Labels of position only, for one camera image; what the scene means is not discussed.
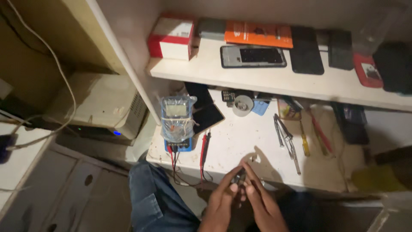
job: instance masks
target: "white desk surface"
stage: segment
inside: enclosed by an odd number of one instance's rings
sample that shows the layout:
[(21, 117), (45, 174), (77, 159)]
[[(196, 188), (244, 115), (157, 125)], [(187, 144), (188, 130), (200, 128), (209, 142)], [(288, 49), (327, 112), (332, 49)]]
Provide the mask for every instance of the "white desk surface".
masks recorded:
[[(303, 113), (302, 122), (309, 143), (310, 157), (305, 157), (303, 153), (299, 122), (284, 121), (288, 130), (294, 135), (293, 143), (302, 172), (298, 175), (286, 148), (279, 147), (273, 121), (273, 115), (278, 112), (276, 101), (270, 103), (263, 116), (250, 112), (246, 117), (241, 118), (233, 114), (232, 108), (226, 107), (226, 103), (221, 99), (220, 91), (210, 90), (210, 94), (225, 120), (211, 128), (205, 171), (227, 173), (245, 156), (254, 156), (256, 160), (249, 162), (252, 163), (256, 174), (264, 180), (331, 192), (345, 190), (337, 158), (333, 154), (329, 154), (328, 157), (322, 155), (315, 139), (311, 118), (306, 113)], [(335, 148), (334, 153), (340, 154), (343, 139), (332, 108), (315, 106), (312, 111), (325, 135), (331, 140)], [(153, 163), (171, 165), (171, 158), (164, 149), (164, 139), (160, 131), (161, 126), (157, 126), (146, 159)], [(199, 170), (203, 134), (200, 133), (197, 140), (195, 137), (193, 151), (181, 152), (177, 166)], [(353, 170), (364, 167), (362, 149), (357, 145), (346, 144), (342, 160), (347, 178), (350, 178)]]
[(285, 68), (224, 69), (220, 61), (224, 41), (196, 39), (196, 43), (199, 51), (190, 61), (151, 58), (146, 71), (171, 80), (412, 111), (411, 97), (364, 87), (354, 69), (330, 68), (327, 52), (321, 52), (325, 73), (318, 76), (294, 73), (288, 50), (283, 50)]
[[(0, 123), (0, 134), (7, 135), (16, 127), (16, 125)], [(24, 126), (17, 130), (16, 144), (23, 144), (35, 140), (37, 138), (50, 134), (51, 131), (43, 129), (34, 129), (26, 131)], [(13, 151), (9, 160), (0, 164), (0, 188), (13, 190), (19, 186), (22, 178), (26, 177), (26, 172), (30, 169), (34, 161), (38, 161), (37, 155), (40, 149), (46, 143), (47, 140), (43, 140), (39, 143), (31, 145), (27, 148), (22, 148)], [(0, 210), (4, 207), (5, 203), (13, 192), (0, 191)]]

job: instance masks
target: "orange box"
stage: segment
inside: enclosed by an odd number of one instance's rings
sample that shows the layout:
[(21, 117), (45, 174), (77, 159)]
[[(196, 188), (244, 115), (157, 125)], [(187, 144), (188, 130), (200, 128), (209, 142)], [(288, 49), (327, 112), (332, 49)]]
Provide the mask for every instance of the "orange box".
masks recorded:
[(226, 22), (225, 41), (293, 48), (290, 26), (284, 24), (259, 24), (229, 20)]

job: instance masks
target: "small box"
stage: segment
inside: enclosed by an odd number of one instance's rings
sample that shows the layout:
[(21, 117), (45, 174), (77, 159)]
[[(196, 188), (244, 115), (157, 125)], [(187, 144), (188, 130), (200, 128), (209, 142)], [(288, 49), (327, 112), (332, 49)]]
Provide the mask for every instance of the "small box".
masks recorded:
[(193, 30), (193, 19), (162, 15), (147, 41), (150, 56), (189, 60)]

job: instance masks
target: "red probe lead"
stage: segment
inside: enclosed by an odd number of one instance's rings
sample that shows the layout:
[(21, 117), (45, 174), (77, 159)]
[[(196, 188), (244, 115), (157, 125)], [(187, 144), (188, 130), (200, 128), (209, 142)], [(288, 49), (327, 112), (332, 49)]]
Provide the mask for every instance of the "red probe lead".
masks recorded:
[(203, 184), (203, 174), (202, 174), (202, 163), (203, 163), (203, 152), (205, 150), (206, 144), (206, 132), (203, 135), (202, 152), (200, 153), (200, 183)]
[(170, 157), (172, 158), (172, 170), (175, 170), (175, 165), (174, 165), (174, 163), (173, 163), (172, 146), (167, 146), (167, 151), (170, 153)]

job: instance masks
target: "black smartphone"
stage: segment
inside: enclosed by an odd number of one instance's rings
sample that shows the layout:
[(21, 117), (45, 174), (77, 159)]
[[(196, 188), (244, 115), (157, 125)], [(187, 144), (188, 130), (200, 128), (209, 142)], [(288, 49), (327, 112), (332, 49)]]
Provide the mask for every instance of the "black smartphone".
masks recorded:
[(198, 133), (206, 130), (216, 123), (223, 121), (224, 119), (225, 118), (220, 113), (215, 104), (208, 105), (203, 109), (193, 113), (193, 120), (199, 124), (195, 124), (193, 126), (194, 134), (197, 135)]
[(192, 82), (185, 82), (185, 87), (186, 87), (187, 93), (190, 96), (197, 97), (197, 101), (193, 105), (195, 109), (200, 109), (209, 104), (213, 104), (213, 99), (210, 96), (207, 85), (192, 83)]
[(286, 59), (281, 48), (257, 45), (220, 47), (222, 67), (227, 68), (284, 68)]
[(290, 62), (295, 73), (322, 75), (323, 68), (316, 31), (311, 27), (292, 26), (293, 48), (290, 49)]
[(334, 30), (329, 33), (329, 67), (352, 70), (352, 35), (350, 31)]

